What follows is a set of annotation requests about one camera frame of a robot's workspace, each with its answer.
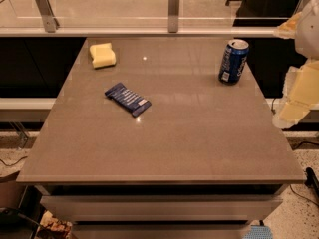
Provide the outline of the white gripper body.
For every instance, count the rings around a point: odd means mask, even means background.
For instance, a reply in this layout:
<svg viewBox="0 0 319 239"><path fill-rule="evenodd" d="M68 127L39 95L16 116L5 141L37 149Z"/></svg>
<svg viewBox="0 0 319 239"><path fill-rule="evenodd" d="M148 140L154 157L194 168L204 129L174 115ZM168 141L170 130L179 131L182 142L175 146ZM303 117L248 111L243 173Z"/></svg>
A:
<svg viewBox="0 0 319 239"><path fill-rule="evenodd" d="M308 59L319 59L319 0L310 0L301 11L295 49Z"/></svg>

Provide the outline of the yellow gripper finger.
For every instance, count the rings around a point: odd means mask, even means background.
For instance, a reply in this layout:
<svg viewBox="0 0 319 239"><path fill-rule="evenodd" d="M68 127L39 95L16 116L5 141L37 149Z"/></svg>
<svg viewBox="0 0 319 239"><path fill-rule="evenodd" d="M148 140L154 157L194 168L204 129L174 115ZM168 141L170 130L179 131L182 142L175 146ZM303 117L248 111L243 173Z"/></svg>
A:
<svg viewBox="0 0 319 239"><path fill-rule="evenodd" d="M282 93L272 122L287 129L301 122L319 104L319 61L307 60L300 68L290 67Z"/></svg>
<svg viewBox="0 0 319 239"><path fill-rule="evenodd" d="M294 14L287 21L277 26L273 35L281 39L296 39L298 37L298 23L301 16L301 12Z"/></svg>

